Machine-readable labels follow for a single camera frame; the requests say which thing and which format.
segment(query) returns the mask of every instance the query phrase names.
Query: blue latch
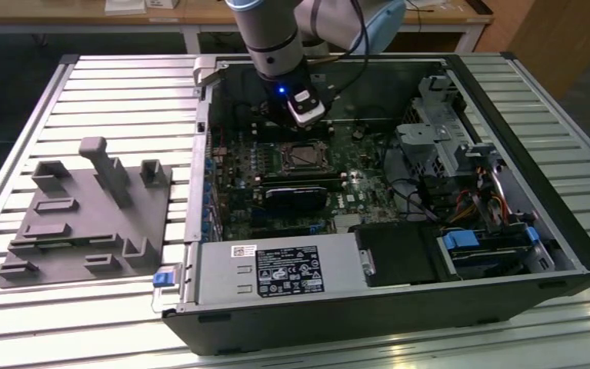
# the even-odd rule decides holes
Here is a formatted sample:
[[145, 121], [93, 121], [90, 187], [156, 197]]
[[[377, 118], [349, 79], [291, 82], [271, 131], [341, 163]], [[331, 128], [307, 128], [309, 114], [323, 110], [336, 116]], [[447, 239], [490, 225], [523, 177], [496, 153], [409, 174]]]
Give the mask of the blue latch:
[[527, 227], [524, 229], [524, 233], [527, 233], [527, 237], [530, 238], [531, 244], [535, 244], [540, 241], [539, 233], [534, 229], [534, 227]]
[[153, 287], [162, 288], [170, 287], [174, 284], [174, 272], [161, 271], [153, 274]]
[[479, 240], [474, 231], [451, 231], [442, 237], [446, 249], [474, 248], [479, 246]]

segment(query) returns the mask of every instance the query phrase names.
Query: wooden cabinet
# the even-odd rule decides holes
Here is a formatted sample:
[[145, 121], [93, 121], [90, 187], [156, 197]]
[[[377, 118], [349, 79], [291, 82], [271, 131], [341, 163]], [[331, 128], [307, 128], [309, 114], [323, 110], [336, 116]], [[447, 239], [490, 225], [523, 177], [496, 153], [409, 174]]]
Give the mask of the wooden cabinet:
[[590, 0], [482, 0], [495, 19], [476, 52], [508, 51], [560, 98], [590, 62]]

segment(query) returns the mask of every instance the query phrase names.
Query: aluminum extrusion table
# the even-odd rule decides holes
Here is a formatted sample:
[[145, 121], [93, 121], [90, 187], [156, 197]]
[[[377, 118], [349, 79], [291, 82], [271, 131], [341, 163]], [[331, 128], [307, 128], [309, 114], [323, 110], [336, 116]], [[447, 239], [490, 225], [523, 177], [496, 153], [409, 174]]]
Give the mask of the aluminum extrusion table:
[[[590, 235], [590, 140], [518, 61], [462, 58]], [[77, 144], [92, 135], [108, 139], [124, 166], [144, 158], [172, 166], [162, 264], [182, 260], [193, 59], [64, 59], [0, 171], [0, 263], [33, 196], [37, 161], [88, 168]], [[590, 367], [590, 289], [503, 323], [228, 357], [196, 356], [162, 325], [158, 311], [176, 300], [176, 291], [153, 296], [149, 276], [0, 289], [0, 367]]]

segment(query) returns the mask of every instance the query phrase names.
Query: power supply label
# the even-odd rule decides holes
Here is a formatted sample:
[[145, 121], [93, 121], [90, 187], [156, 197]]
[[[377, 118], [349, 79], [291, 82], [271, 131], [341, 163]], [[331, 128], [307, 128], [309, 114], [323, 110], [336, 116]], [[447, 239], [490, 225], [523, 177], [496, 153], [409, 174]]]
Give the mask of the power supply label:
[[255, 266], [261, 298], [324, 292], [317, 246], [256, 250]]

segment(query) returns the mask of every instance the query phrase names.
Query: table leg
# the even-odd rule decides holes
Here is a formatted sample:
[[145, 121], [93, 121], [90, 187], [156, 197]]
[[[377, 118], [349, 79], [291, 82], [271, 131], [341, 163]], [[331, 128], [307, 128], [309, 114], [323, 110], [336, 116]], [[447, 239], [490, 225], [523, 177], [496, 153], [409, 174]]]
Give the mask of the table leg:
[[34, 45], [40, 48], [48, 46], [46, 34], [45, 33], [33, 33], [30, 34], [32, 40], [34, 41]]
[[188, 54], [201, 54], [201, 46], [199, 44], [199, 32], [197, 25], [184, 25], [180, 29], [182, 33], [184, 47]]
[[482, 36], [484, 25], [470, 25], [462, 34], [455, 52], [472, 52]]

